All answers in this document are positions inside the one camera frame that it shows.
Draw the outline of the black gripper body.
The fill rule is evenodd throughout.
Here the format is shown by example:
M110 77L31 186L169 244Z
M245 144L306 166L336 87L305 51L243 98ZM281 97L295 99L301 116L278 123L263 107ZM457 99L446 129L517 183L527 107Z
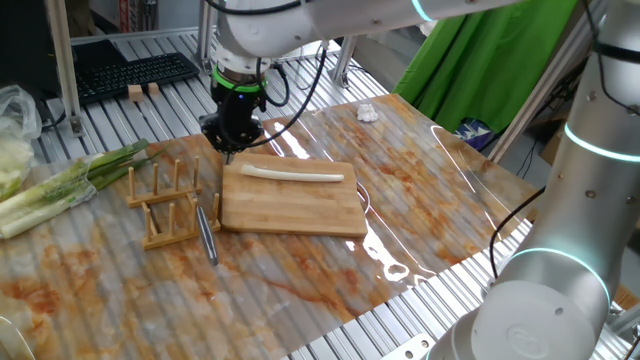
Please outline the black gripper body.
M253 114L264 104L260 91L232 92L227 88L213 88L211 97L217 110L201 116L199 123L201 132L215 150L224 154L241 152L263 134L263 126Z

